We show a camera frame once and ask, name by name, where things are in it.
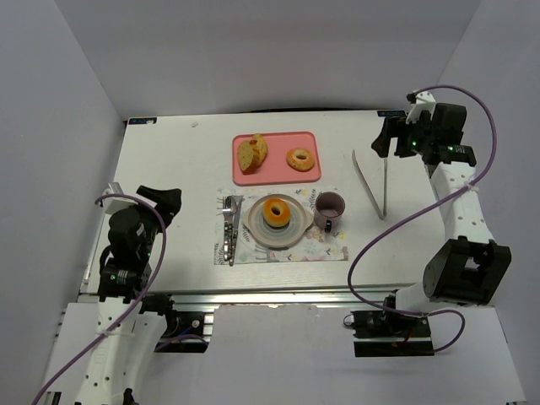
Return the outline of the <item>orange glazed bagel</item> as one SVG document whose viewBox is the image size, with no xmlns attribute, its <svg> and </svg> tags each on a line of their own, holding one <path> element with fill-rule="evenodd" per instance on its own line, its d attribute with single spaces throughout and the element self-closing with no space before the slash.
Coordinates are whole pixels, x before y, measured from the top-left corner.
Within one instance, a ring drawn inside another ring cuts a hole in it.
<svg viewBox="0 0 540 405">
<path fill-rule="evenodd" d="M 290 221 L 289 205 L 280 198 L 269 198 L 262 205 L 262 216 L 265 222 L 273 228 L 282 228 Z"/>
</svg>

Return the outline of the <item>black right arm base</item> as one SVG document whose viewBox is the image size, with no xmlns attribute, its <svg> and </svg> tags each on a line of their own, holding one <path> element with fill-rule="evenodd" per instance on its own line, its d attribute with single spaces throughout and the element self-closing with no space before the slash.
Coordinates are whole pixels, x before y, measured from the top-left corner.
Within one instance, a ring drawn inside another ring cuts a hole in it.
<svg viewBox="0 0 540 405">
<path fill-rule="evenodd" d="M 435 354 L 427 317 L 386 310 L 355 310 L 343 318 L 343 326 L 353 332 L 356 358 Z"/>
</svg>

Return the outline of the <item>metal serving tongs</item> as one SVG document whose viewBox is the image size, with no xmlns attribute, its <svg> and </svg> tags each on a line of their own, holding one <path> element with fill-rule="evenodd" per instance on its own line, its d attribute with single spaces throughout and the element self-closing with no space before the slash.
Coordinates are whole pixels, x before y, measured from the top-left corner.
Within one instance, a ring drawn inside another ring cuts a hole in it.
<svg viewBox="0 0 540 405">
<path fill-rule="evenodd" d="M 351 153 L 354 171 L 359 178 L 376 216 L 385 220 L 387 216 L 388 164 L 371 150 L 354 149 Z"/>
</svg>

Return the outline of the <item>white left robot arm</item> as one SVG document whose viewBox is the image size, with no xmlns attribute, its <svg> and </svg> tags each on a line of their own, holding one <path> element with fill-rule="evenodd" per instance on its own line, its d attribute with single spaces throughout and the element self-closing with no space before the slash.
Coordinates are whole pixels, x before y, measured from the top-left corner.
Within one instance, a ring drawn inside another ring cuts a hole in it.
<svg viewBox="0 0 540 405">
<path fill-rule="evenodd" d="M 310 132 L 264 135 L 269 154 L 251 134 L 232 141 L 233 181 L 238 186 L 304 183 L 321 178 L 315 137 Z M 224 261 L 235 256 L 239 231 L 249 230 L 271 250 L 296 245 L 314 223 L 314 211 L 284 194 L 250 199 L 230 195 L 232 213 L 224 216 Z M 154 345 L 167 328 L 167 295 L 148 296 L 160 268 L 150 267 L 155 237 L 169 239 L 167 229 L 181 209 L 178 188 L 140 186 L 135 196 L 108 188 L 98 204 L 110 217 L 108 246 L 100 259 L 98 320 L 95 339 L 83 349 L 89 365 L 77 400 L 81 404 L 131 404 Z"/>
</svg>

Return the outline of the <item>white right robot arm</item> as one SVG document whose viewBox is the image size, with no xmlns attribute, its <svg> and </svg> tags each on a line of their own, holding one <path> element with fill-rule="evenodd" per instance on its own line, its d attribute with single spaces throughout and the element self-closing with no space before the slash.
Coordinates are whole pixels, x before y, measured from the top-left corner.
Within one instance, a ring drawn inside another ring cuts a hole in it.
<svg viewBox="0 0 540 405">
<path fill-rule="evenodd" d="M 397 291 L 401 311 L 488 305 L 510 266 L 510 248 L 496 243 L 473 185 L 476 157 L 461 143 L 466 119 L 465 107 L 437 103 L 401 126 L 396 154 L 422 158 L 445 230 L 445 243 L 425 266 L 421 281 Z"/>
</svg>

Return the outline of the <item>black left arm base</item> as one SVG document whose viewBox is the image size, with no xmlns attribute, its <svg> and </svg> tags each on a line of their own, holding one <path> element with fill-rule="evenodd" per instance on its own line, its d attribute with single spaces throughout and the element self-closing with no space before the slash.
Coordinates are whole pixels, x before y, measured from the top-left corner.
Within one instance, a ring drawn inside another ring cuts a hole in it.
<svg viewBox="0 0 540 405">
<path fill-rule="evenodd" d="M 155 294 L 142 300 L 140 314 L 154 312 L 164 317 L 166 329 L 155 347 L 156 353 L 203 354 L 209 343 L 207 313 L 178 310 L 171 295 Z"/>
</svg>

